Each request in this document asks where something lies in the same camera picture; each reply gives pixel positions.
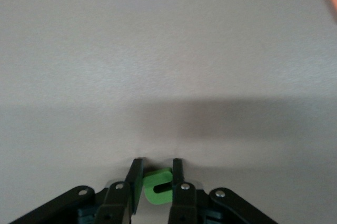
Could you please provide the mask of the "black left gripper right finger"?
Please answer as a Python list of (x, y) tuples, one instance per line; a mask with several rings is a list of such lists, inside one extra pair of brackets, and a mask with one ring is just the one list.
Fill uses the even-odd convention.
[(276, 224), (232, 190), (206, 193), (184, 179), (183, 160), (173, 159), (173, 200), (168, 224)]

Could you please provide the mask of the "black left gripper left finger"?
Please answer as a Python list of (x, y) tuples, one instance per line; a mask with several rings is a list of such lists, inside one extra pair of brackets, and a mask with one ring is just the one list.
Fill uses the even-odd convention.
[(131, 224), (142, 191), (144, 159), (133, 160), (124, 180), (99, 192), (77, 186), (10, 224)]

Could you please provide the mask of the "green foam letter u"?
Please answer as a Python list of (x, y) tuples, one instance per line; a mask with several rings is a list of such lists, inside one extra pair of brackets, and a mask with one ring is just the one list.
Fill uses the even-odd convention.
[(145, 174), (143, 187), (145, 198), (153, 205), (169, 203), (173, 198), (173, 174), (171, 168), (163, 168)]

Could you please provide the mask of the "brown table cover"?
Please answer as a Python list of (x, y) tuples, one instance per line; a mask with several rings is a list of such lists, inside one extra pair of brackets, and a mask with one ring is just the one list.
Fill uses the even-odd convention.
[(337, 224), (329, 0), (0, 0), (0, 224), (132, 160)]

